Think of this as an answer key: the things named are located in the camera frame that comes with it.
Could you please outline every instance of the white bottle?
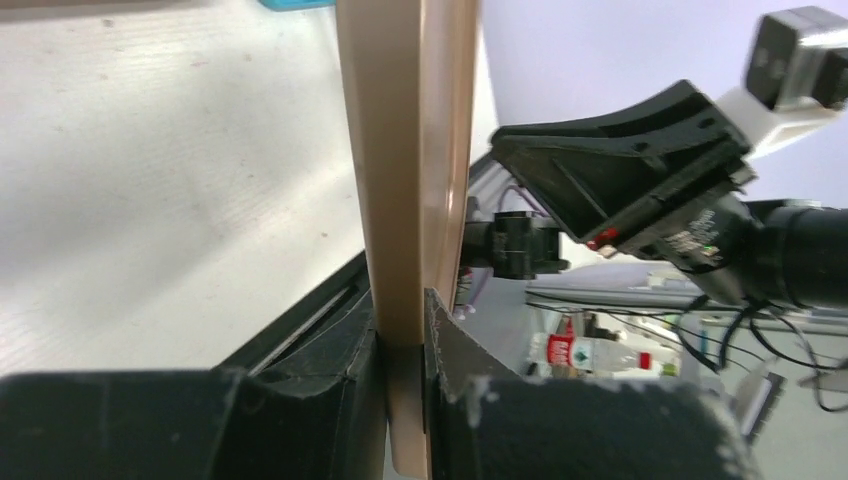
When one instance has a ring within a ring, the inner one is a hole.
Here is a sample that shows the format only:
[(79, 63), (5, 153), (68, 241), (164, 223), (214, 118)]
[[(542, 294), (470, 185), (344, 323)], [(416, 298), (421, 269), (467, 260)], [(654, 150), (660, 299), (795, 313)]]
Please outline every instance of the white bottle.
[(651, 354), (600, 338), (537, 333), (530, 344), (530, 360), (573, 367), (578, 370), (623, 372), (651, 369)]

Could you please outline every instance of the beige plastic panel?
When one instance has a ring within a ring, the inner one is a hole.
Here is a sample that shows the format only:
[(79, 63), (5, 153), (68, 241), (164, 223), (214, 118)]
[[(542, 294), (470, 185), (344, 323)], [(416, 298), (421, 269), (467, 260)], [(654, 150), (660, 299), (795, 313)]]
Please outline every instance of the beige plastic panel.
[(425, 287), (453, 299), (465, 216), (478, 4), (347, 0), (337, 21), (393, 463), (427, 476)]

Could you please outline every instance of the white plastic arm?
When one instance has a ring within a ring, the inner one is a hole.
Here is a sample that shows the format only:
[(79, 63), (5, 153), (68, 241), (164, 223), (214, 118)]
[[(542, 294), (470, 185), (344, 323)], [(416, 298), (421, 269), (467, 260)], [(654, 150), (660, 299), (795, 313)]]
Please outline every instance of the white plastic arm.
[(768, 155), (795, 143), (834, 122), (842, 113), (818, 104), (773, 112), (741, 86), (722, 95), (715, 104), (751, 142), (753, 148), (747, 160)]

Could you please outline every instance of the blue object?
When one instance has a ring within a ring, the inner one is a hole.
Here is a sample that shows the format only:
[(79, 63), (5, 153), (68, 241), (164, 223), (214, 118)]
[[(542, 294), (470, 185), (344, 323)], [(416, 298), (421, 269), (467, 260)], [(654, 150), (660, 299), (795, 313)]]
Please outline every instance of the blue object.
[(259, 3), (277, 12), (329, 7), (336, 4), (335, 0), (259, 0)]

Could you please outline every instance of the white floor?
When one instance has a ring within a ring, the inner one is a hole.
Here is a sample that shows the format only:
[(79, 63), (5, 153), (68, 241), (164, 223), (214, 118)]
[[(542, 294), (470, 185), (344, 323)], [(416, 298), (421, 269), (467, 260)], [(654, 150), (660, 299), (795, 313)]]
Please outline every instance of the white floor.
[(10, 1), (0, 374), (212, 366), (362, 250), (332, 9)]

